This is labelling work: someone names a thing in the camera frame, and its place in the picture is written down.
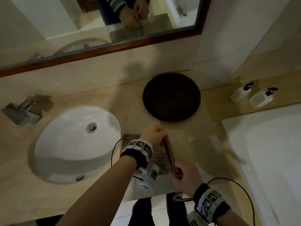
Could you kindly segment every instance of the black cable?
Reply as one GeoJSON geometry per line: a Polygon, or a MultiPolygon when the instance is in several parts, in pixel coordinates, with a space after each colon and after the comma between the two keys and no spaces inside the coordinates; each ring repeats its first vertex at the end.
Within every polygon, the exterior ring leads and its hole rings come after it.
{"type": "Polygon", "coordinates": [[[247,192],[240,184],[238,184],[237,182],[235,182],[235,181],[233,181],[233,180],[231,180],[231,179],[229,179],[229,178],[214,178],[214,179],[211,179],[209,182],[207,182],[207,185],[209,185],[210,182],[212,182],[212,181],[214,181],[214,180],[216,180],[216,179],[225,179],[225,180],[234,182],[235,184],[237,184],[240,188],[242,188],[242,189],[244,190],[244,192],[247,194],[247,196],[248,196],[248,198],[249,198],[249,200],[250,200],[250,202],[251,202],[251,205],[252,205],[252,211],[253,211],[253,226],[255,226],[255,210],[254,210],[254,205],[253,205],[253,202],[252,202],[252,200],[251,200],[251,198],[250,198],[248,192],[247,192]]]}
{"type": "MultiPolygon", "coordinates": [[[[115,146],[113,147],[112,155],[111,155],[111,166],[112,166],[112,162],[113,162],[113,153],[114,153],[115,147],[117,146],[117,144],[119,143],[120,140],[118,140],[117,143],[115,144],[115,146]]],[[[133,175],[133,177],[139,179],[140,181],[143,181],[142,178],[136,177],[134,175],[133,175]]]]}

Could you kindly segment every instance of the wooden mirror frame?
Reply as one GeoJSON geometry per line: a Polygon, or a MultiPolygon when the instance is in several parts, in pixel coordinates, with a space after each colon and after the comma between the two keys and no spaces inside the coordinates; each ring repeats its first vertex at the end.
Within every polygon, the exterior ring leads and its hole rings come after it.
{"type": "Polygon", "coordinates": [[[146,45],[157,44],[161,42],[181,39],[185,37],[200,35],[205,25],[205,20],[209,10],[211,0],[202,0],[199,4],[196,23],[193,26],[180,29],[170,30],[168,32],[156,33],[148,35],[132,41],[110,43],[109,45],[101,45],[100,47],[88,48],[84,51],[74,51],[69,54],[48,56],[41,60],[31,60],[24,63],[12,64],[9,66],[0,67],[0,77],[5,77],[13,74],[37,70],[45,67],[51,67],[63,63],[73,62],[81,59],[87,59],[104,54],[109,54],[118,51],[138,48],[146,45]]]}

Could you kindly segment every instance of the vessel sink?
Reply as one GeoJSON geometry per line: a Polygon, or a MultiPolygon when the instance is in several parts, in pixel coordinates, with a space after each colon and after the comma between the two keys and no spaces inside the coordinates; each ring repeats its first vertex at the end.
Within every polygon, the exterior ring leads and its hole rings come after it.
{"type": "Polygon", "coordinates": [[[90,178],[111,160],[120,137],[119,122],[108,111],[92,106],[69,110],[40,134],[31,168],[38,177],[53,183],[90,178]]]}

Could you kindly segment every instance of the white device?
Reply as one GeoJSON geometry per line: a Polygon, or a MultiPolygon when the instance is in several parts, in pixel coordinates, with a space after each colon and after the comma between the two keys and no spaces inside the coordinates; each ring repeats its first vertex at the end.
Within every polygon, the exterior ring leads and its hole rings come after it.
{"type": "Polygon", "coordinates": [[[143,181],[139,182],[139,185],[142,186],[145,189],[153,189],[157,180],[157,177],[159,175],[159,167],[154,163],[149,163],[146,169],[140,168],[142,170],[142,176],[141,179],[143,181]]]}
{"type": "Polygon", "coordinates": [[[187,214],[190,226],[208,226],[208,223],[194,210],[187,214]]]}
{"type": "Polygon", "coordinates": [[[250,98],[250,103],[254,108],[262,107],[273,100],[272,94],[274,91],[278,90],[278,88],[268,88],[267,91],[261,90],[254,96],[250,98]]]}
{"type": "Polygon", "coordinates": [[[254,85],[253,82],[246,84],[243,87],[238,88],[230,97],[231,101],[237,102],[243,99],[247,94],[249,94],[252,90],[250,87],[254,85]]]}

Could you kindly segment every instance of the soap dispenser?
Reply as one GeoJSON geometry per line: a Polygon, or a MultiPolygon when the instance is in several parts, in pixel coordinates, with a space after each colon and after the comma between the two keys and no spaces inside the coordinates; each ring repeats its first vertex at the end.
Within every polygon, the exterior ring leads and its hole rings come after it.
{"type": "Polygon", "coordinates": [[[254,108],[259,108],[259,107],[262,107],[262,106],[268,104],[269,102],[271,102],[273,100],[272,94],[276,90],[278,90],[278,88],[273,87],[273,88],[268,88],[267,91],[265,91],[265,90],[259,91],[258,93],[256,93],[254,96],[252,96],[250,98],[251,105],[254,108]]]}
{"type": "Polygon", "coordinates": [[[250,82],[248,84],[246,84],[243,87],[238,88],[230,97],[231,101],[233,102],[237,102],[240,101],[241,99],[243,99],[248,93],[250,93],[252,90],[250,89],[250,87],[254,85],[253,82],[250,82]]]}

